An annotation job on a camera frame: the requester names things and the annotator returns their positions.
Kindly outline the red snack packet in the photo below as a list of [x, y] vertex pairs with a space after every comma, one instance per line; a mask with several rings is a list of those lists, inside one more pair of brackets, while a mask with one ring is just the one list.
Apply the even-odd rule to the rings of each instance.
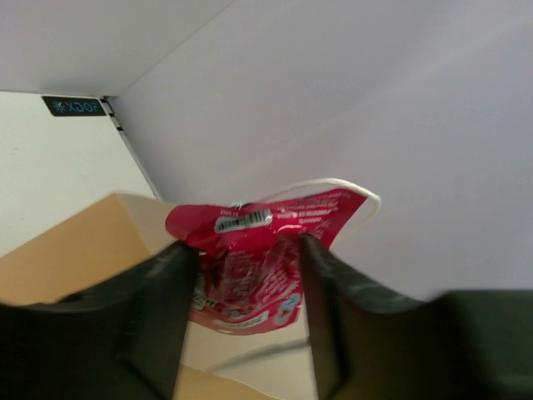
[[232, 336], [293, 324], [304, 297], [301, 235], [330, 247], [366, 202], [375, 211], [381, 205], [378, 196], [345, 186], [277, 202], [175, 207], [167, 232], [200, 253], [191, 320]]

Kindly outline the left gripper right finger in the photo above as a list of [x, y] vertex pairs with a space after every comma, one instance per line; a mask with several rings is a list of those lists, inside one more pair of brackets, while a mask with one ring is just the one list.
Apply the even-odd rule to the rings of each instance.
[[319, 398], [531, 398], [531, 291], [452, 290], [421, 302], [311, 235], [300, 244]]

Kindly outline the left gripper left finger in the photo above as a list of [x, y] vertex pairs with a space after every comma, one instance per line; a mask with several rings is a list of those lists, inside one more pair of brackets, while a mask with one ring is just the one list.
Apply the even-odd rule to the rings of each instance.
[[177, 242], [58, 302], [3, 304], [2, 398], [172, 398], [198, 268]]

